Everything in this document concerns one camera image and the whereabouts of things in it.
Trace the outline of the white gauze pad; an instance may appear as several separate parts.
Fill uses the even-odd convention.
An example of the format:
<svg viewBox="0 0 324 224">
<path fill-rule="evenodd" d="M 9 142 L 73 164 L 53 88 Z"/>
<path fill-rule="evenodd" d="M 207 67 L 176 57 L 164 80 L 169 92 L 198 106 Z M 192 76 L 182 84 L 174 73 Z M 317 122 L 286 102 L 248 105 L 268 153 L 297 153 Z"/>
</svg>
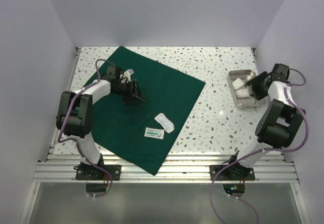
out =
<svg viewBox="0 0 324 224">
<path fill-rule="evenodd" d="M 232 86 L 233 86 L 234 90 L 239 90 L 245 86 L 245 83 L 242 79 L 237 78 L 232 81 Z"/>
<path fill-rule="evenodd" d="M 247 88 L 235 90 L 235 94 L 238 98 L 250 98 L 249 90 Z"/>
</svg>

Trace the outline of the stainless steel tray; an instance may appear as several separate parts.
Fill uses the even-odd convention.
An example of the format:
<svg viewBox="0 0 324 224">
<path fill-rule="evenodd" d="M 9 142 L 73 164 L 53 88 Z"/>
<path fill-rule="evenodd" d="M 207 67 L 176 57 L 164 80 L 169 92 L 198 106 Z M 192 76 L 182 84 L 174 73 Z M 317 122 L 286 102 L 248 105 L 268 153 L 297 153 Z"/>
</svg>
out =
<svg viewBox="0 0 324 224">
<path fill-rule="evenodd" d="M 257 109 L 265 105 L 266 100 L 255 99 L 252 87 L 246 85 L 255 77 L 256 73 L 251 69 L 232 70 L 228 73 L 229 87 L 237 109 Z"/>
</svg>

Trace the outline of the green striped white packet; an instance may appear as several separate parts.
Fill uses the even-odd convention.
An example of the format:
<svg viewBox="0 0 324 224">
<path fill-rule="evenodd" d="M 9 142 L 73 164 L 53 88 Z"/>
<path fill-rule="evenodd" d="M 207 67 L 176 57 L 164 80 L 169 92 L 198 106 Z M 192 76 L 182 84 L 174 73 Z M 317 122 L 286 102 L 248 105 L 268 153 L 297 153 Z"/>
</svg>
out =
<svg viewBox="0 0 324 224">
<path fill-rule="evenodd" d="M 165 133 L 164 129 L 155 129 L 155 128 L 146 127 L 144 136 L 149 137 L 149 138 L 155 138 L 155 139 L 163 140 L 164 133 Z"/>
</svg>

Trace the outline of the white crinkled sterile pouch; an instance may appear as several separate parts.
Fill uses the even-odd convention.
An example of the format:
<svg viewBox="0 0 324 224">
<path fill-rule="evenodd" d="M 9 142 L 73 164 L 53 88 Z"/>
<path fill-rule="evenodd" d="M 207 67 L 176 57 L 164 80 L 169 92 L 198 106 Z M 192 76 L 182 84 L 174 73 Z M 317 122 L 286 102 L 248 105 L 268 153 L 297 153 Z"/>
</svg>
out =
<svg viewBox="0 0 324 224">
<path fill-rule="evenodd" d="M 163 114 L 160 113 L 154 118 L 167 133 L 171 133 L 175 130 L 174 124 Z"/>
</svg>

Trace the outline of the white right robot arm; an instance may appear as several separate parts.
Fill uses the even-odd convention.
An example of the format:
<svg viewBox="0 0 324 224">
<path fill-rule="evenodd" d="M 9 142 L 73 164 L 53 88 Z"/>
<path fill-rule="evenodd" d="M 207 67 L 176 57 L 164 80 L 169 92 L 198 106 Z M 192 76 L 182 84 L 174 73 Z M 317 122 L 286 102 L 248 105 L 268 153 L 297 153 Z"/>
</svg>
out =
<svg viewBox="0 0 324 224">
<path fill-rule="evenodd" d="M 306 111 L 297 109 L 291 95 L 290 68 L 276 63 L 271 72 L 247 80 L 235 80 L 234 88 L 256 101 L 269 97 L 271 102 L 255 129 L 256 140 L 232 155 L 225 173 L 230 179 L 246 177 L 253 166 L 270 151 L 288 148 L 293 142 Z"/>
</svg>

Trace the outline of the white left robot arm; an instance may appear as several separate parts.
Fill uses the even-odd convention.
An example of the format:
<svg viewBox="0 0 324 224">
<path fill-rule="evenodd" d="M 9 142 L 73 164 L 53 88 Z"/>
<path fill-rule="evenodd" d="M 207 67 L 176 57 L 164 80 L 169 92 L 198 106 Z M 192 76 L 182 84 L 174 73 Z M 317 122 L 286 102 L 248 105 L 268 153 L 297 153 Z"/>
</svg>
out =
<svg viewBox="0 0 324 224">
<path fill-rule="evenodd" d="M 59 130 L 58 142 L 73 141 L 81 156 L 77 171 L 85 171 L 91 178 L 98 180 L 105 174 L 102 154 L 96 147 L 91 131 L 94 123 L 94 104 L 108 95 L 121 96 L 125 104 L 145 101 L 138 81 L 131 79 L 134 71 L 126 71 L 111 65 L 107 72 L 77 91 L 64 91 L 61 94 L 56 116 Z"/>
</svg>

